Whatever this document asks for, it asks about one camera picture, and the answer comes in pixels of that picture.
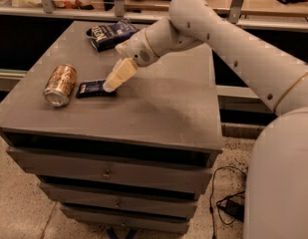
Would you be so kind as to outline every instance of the drawer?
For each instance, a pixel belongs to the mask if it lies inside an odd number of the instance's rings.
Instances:
[[[205,192],[211,169],[94,154],[8,147],[28,173],[188,192]]]
[[[69,217],[83,222],[126,226],[134,229],[157,230],[185,234],[189,222],[162,216],[128,214],[118,211],[62,206],[61,210]]]
[[[40,188],[50,199],[61,203],[174,216],[186,220],[192,218],[197,206],[196,201],[75,185],[42,182]]]

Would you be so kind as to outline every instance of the robotic hand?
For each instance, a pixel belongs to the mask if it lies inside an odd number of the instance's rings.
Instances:
[[[277,115],[251,155],[244,238],[308,239],[308,64],[220,18],[204,0],[172,0],[169,16],[117,46],[113,91],[168,52],[209,45]]]

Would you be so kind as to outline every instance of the can lid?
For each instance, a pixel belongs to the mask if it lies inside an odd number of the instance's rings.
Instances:
[[[57,91],[47,91],[44,93],[45,99],[54,107],[62,107],[68,103],[68,97]]]

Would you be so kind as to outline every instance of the copper can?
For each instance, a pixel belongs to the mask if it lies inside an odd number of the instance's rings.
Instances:
[[[43,95],[54,107],[65,106],[77,80],[77,72],[71,65],[58,66],[51,75]]]

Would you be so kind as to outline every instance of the power cord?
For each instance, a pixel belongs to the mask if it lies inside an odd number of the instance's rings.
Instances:
[[[214,180],[215,180],[215,175],[216,173],[219,171],[219,170],[222,170],[222,169],[231,169],[231,170],[237,170],[239,172],[242,173],[242,175],[246,178],[246,172],[242,171],[240,168],[238,167],[235,167],[235,166],[222,166],[220,168],[218,168],[214,173],[213,173],[213,177],[212,177],[212,184],[211,184],[211,194],[210,194],[210,197],[209,197],[209,211],[210,211],[210,214],[211,214],[211,217],[212,217],[212,229],[213,229],[213,235],[212,235],[212,239],[216,239],[216,228],[215,228],[215,219],[214,219],[214,209],[213,209],[213,206],[212,206],[212,199],[213,199],[213,195],[214,195]],[[241,194],[243,194],[244,191],[241,191],[241,192],[238,192],[236,194],[233,194],[233,195],[228,195],[226,197],[224,197],[223,199],[217,201],[217,209],[218,209],[218,212],[219,212],[219,209],[220,209],[220,206],[221,206],[221,203],[225,200],[228,200],[232,197],[242,197]],[[231,222],[229,223],[226,223],[223,221],[221,215],[219,214],[219,217],[220,217],[220,220],[223,222],[223,224],[225,225],[230,225],[232,224],[236,219],[232,220]]]

